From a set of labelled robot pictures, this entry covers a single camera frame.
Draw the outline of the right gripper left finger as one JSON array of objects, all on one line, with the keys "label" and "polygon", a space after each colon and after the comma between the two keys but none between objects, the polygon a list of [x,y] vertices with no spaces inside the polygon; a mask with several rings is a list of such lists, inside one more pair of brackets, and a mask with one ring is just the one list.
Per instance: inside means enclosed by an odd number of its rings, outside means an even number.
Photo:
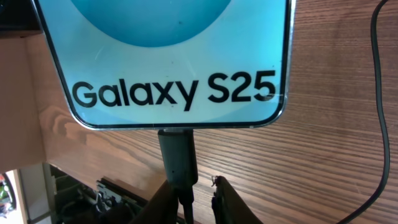
[{"label": "right gripper left finger", "polygon": [[131,224],[176,224],[178,197],[166,180]]}]

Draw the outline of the teal screen smartphone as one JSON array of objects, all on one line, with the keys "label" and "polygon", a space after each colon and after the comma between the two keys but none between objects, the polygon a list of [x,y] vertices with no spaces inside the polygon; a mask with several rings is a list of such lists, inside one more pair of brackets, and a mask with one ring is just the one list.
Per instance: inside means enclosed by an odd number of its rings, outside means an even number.
[{"label": "teal screen smartphone", "polygon": [[88,129],[254,128],[285,109],[296,2],[34,1]]}]

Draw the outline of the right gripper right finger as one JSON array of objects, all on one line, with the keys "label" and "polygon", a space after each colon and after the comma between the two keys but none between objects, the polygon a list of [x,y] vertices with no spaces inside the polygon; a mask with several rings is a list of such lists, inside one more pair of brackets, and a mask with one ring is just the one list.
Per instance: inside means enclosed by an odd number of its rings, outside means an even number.
[{"label": "right gripper right finger", "polygon": [[216,186],[211,200],[216,224],[262,224],[225,177],[215,176],[212,181]]}]

